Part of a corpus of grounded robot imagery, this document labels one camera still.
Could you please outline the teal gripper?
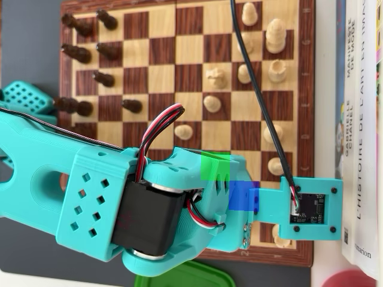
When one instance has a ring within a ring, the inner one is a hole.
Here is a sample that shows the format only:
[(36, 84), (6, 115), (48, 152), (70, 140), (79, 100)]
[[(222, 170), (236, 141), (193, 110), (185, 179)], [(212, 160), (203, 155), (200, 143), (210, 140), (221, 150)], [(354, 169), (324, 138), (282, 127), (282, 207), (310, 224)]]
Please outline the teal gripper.
[(247, 249), (249, 245), (250, 227), (248, 222), (249, 189), (251, 178), (246, 169), (246, 161), (241, 155), (231, 155), (231, 160), (238, 162), (238, 170), (230, 182), (230, 251)]

